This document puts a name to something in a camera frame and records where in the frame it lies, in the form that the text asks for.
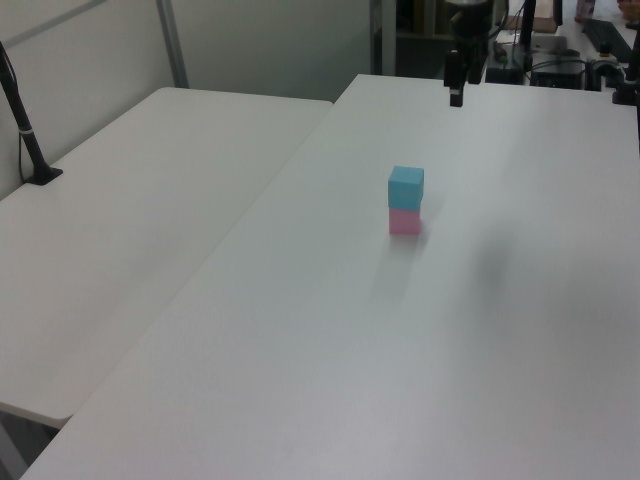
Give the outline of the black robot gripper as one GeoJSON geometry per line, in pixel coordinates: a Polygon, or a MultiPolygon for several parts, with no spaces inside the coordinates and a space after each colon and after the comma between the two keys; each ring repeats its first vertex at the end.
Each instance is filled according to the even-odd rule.
{"type": "Polygon", "coordinates": [[[467,81],[480,84],[490,35],[493,33],[495,2],[488,0],[447,1],[446,15],[453,46],[445,57],[444,86],[451,107],[463,105],[463,64],[470,56],[467,81]]]}

